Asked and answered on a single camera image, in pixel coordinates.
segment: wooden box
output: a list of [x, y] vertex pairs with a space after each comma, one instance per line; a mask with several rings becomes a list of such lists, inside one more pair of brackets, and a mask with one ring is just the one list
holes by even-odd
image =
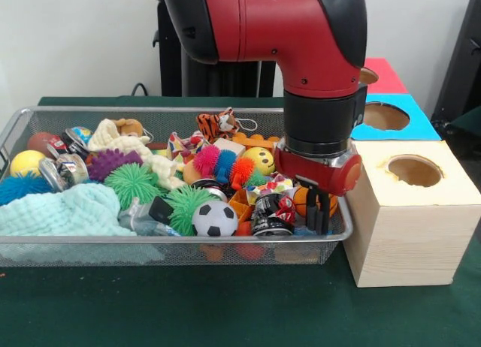
[[361, 81], [368, 83], [368, 94], [407, 94], [401, 78], [384, 58], [366, 58], [364, 66], [375, 73], [375, 78]]
[[357, 141], [344, 242], [358, 287], [447, 285], [481, 216], [481, 195], [443, 141]]
[[355, 140], [440, 140], [428, 117], [409, 94], [371, 94]]

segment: white wall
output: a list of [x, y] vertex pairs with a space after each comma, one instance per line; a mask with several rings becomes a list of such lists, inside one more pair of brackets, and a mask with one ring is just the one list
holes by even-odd
[[[368, 55], [430, 113], [468, 0], [366, 1]], [[43, 95], [125, 95], [138, 81], [159, 94], [155, 30], [155, 0], [0, 0], [0, 128]]]

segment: wire mesh basket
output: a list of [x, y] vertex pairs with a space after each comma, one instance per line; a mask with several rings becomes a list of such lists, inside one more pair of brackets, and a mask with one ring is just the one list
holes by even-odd
[[[104, 118], [133, 118], [156, 141], [171, 132], [186, 137], [198, 129], [199, 113], [221, 110], [177, 107], [32, 107], [17, 111], [0, 134], [0, 177], [8, 175], [11, 159], [26, 149], [39, 131], [60, 134], [81, 125], [95, 130]], [[283, 133], [281, 109], [236, 109], [239, 118], [257, 121], [264, 136]], [[196, 264], [323, 264], [338, 242], [352, 233], [346, 201], [331, 217], [332, 234], [288, 237], [11, 237], [2, 236], [0, 267], [74, 267]]]

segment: soccer ball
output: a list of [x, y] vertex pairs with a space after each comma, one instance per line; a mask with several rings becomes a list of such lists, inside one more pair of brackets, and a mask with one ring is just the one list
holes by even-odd
[[227, 203], [209, 201], [195, 210], [192, 228], [198, 236], [232, 236], [237, 230], [237, 215]]

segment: green spiky ball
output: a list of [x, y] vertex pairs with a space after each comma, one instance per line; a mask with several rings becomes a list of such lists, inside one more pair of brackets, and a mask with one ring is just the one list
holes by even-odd
[[267, 183], [267, 180], [265, 180], [265, 177], [261, 173], [261, 171], [256, 168], [254, 169], [254, 172], [252, 173], [250, 178], [247, 180], [244, 187], [259, 187], [263, 186], [265, 183]]
[[155, 196], [164, 196], [165, 190], [157, 184], [158, 177], [146, 165], [124, 164], [108, 176], [104, 184], [111, 187], [119, 198], [120, 208], [130, 207], [132, 199], [138, 197], [141, 204], [151, 202]]
[[205, 189], [183, 186], [173, 190], [166, 201], [174, 208], [171, 214], [171, 227], [183, 236], [193, 236], [192, 216], [195, 210], [205, 202], [216, 198]]

